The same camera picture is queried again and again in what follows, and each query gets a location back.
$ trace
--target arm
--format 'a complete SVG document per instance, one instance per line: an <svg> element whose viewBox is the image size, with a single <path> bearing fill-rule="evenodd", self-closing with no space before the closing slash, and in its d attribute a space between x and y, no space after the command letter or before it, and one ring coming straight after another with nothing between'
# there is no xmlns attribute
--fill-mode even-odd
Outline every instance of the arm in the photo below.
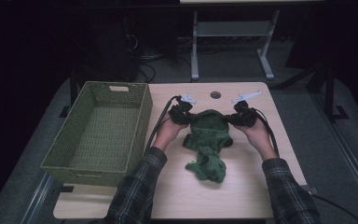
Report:
<svg viewBox="0 0 358 224"><path fill-rule="evenodd" d="M153 146L146 149L137 169L120 182L104 219L105 223L149 222L158 176L167 162L164 152L168 144L186 126L173 123L170 117L165 115Z"/></svg>
<svg viewBox="0 0 358 224"><path fill-rule="evenodd" d="M279 159L266 127L257 120L252 128L234 126L248 137L260 153L276 223L321 223L316 205L294 179L285 160Z"/></svg>

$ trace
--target floor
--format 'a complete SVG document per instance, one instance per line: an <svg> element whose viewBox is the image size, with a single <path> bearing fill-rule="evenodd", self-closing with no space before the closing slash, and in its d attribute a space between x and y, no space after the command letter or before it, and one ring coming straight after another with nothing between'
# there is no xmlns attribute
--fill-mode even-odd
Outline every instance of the floor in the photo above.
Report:
<svg viewBox="0 0 358 224"><path fill-rule="evenodd" d="M261 81L274 86L302 71L285 67L292 47L290 40L274 40L270 45L268 60L275 75L274 80L264 77L256 57L255 50L263 44L263 38L208 41L208 45L212 47L200 53L198 82ZM149 52L145 58L150 59L152 55L155 54ZM141 69L148 79L153 76L153 70L156 72L154 83L190 82L189 51L179 56L178 60L160 58L146 62L153 69L145 65L141 65ZM335 105L341 105L349 119L332 123L325 118L320 106L320 102L324 100L324 91L317 94L308 93L305 89L308 81L309 77L306 77L284 90L271 91L272 97L309 185L319 191L319 196L358 216L358 179L353 175L350 162L345 159L342 149L350 148L358 161L358 106L353 101L351 92L336 81ZM134 82L145 82L145 77L140 73ZM62 183L48 178L39 168L64 121L64 118L59 118L62 109L69 104L70 89L67 80L51 100L0 194L0 223L54 224L92 221L55 218L52 211ZM338 141L340 138L345 140L345 144ZM358 223L330 203L318 199L314 201L323 223Z"/></svg>

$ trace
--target basket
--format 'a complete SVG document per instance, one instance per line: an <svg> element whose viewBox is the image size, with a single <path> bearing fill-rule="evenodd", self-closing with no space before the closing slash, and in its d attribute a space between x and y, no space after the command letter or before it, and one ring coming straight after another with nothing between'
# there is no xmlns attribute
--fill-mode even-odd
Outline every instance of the basket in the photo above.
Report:
<svg viewBox="0 0 358 224"><path fill-rule="evenodd" d="M143 157L152 105L147 84L86 82L41 168L65 183L118 186Z"/></svg>

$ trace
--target green cloth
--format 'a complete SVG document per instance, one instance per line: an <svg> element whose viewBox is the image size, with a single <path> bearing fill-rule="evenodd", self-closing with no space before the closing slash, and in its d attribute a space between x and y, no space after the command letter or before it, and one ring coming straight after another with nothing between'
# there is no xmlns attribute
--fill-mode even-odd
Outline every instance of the green cloth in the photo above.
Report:
<svg viewBox="0 0 358 224"><path fill-rule="evenodd" d="M223 182L226 165L219 159L219 154L223 147L233 143L224 116L216 110L205 110L195 116L190 123L190 130L191 134L187 135L183 145L199 154L197 161L189 162L186 169L194 172L200 180Z"/></svg>

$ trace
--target sleeve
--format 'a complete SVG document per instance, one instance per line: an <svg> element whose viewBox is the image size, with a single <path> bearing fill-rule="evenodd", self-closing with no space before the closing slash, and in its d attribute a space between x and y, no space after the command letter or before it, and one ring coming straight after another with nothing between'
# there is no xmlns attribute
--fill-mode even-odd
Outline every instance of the sleeve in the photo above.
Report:
<svg viewBox="0 0 358 224"><path fill-rule="evenodd" d="M276 223L321 223L310 194L297 184L285 160L266 160L263 171Z"/></svg>
<svg viewBox="0 0 358 224"><path fill-rule="evenodd" d="M166 162L162 150L148 148L137 169L121 180L105 223L148 223L158 176Z"/></svg>

